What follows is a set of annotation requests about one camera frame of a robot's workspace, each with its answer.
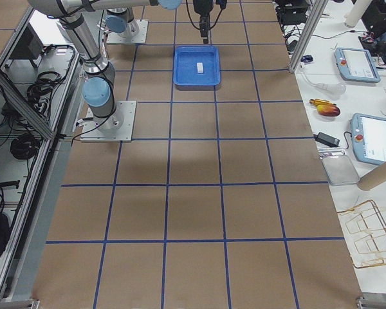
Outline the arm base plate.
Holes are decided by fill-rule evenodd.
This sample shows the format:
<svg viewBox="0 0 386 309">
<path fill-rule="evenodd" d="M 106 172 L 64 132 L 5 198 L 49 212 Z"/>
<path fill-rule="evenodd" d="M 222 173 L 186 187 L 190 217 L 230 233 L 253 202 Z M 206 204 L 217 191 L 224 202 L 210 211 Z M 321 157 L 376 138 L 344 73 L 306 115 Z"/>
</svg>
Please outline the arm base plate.
<svg viewBox="0 0 386 309">
<path fill-rule="evenodd" d="M 104 122 L 95 118 L 85 122 L 81 142 L 131 142 L 136 114 L 136 101 L 116 101 L 115 113 Z"/>
<path fill-rule="evenodd" d="M 130 23 L 119 20 L 106 22 L 107 39 L 110 45 L 145 44 L 149 22 L 145 19 L 134 19 Z"/>
</svg>

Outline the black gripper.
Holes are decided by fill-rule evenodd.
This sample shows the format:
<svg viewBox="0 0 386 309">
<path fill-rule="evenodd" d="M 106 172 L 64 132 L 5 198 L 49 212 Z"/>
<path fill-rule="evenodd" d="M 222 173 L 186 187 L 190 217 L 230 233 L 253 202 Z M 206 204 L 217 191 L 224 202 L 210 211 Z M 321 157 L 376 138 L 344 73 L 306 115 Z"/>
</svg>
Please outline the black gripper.
<svg viewBox="0 0 386 309">
<path fill-rule="evenodd" d="M 199 31 L 203 38 L 203 43 L 208 44 L 208 33 L 210 31 L 210 13 L 213 10 L 212 0 L 193 0 L 195 13 L 199 14 Z"/>
</svg>

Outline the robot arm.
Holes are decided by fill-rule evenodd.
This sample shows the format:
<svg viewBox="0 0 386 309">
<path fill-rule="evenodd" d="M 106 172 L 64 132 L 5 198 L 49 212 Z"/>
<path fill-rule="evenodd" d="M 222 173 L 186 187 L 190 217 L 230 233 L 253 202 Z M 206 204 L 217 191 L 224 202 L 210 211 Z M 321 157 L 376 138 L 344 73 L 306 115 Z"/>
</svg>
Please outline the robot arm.
<svg viewBox="0 0 386 309">
<path fill-rule="evenodd" d="M 136 6 L 161 6 L 177 9 L 181 1 L 30 1 L 29 4 L 49 19 L 59 21 L 68 38 L 80 54 L 87 80 L 82 96 L 93 114 L 95 131 L 111 139 L 132 122 L 125 121 L 122 105 L 114 98 L 115 69 L 99 47 L 83 12 L 106 11 L 107 29 L 125 35 L 136 24 L 133 8 Z"/>
<path fill-rule="evenodd" d="M 139 32 L 139 26 L 134 20 L 132 8 L 107 10 L 105 25 L 110 32 L 121 37 L 134 37 Z"/>
</svg>

